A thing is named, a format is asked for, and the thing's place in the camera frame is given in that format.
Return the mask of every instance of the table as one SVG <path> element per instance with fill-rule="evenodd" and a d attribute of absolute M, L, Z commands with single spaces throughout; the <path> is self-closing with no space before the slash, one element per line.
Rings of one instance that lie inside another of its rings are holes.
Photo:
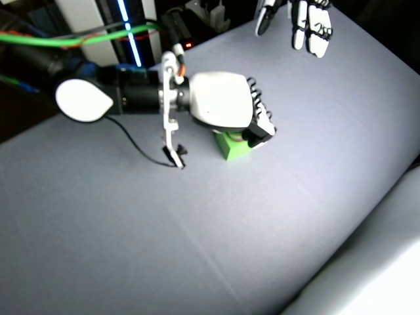
<path fill-rule="evenodd" d="M 179 117 L 183 171 L 109 121 L 55 117 L 0 146 L 0 313 L 276 314 L 420 152 L 420 77 L 331 9 L 323 59 L 280 11 L 186 55 L 257 79 L 278 134 L 226 162 Z M 161 153 L 158 116 L 119 119 Z"/>

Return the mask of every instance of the led light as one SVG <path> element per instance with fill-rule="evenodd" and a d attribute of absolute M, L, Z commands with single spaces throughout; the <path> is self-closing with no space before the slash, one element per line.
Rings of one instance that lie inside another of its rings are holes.
<path fill-rule="evenodd" d="M 129 16 L 125 8 L 124 0 L 117 0 L 117 1 L 118 1 L 119 11 L 121 12 L 121 16 L 123 17 L 123 21 L 127 22 L 129 20 Z M 130 23 L 125 23 L 125 29 L 127 31 L 131 30 Z M 141 67 L 142 62 L 140 60 L 140 54 L 138 53 L 138 49 L 137 49 L 136 41 L 134 40 L 133 33 L 129 33 L 129 40 L 130 40 L 131 50 L 133 51 L 134 60 L 136 61 L 136 65 L 138 67 Z"/>

